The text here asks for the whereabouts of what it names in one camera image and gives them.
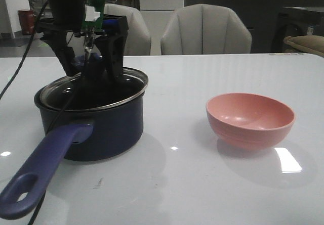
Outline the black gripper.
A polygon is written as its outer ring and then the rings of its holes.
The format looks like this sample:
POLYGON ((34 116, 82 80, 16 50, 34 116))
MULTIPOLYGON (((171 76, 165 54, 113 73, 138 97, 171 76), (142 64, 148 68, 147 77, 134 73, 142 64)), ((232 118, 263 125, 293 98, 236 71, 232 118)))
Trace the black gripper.
MULTIPOLYGON (((76 37, 102 35, 95 39, 95 46, 101 53, 108 79, 118 80, 124 72, 124 49, 129 29, 126 17, 104 13, 101 31, 95 32, 93 28, 81 31, 85 1, 47 0, 51 15, 37 19, 35 30, 43 33, 41 40, 52 49, 67 76, 76 74, 76 68, 71 63, 75 54, 67 44, 67 33, 73 32, 76 37)), ((105 5, 116 1, 105 0, 105 5)))

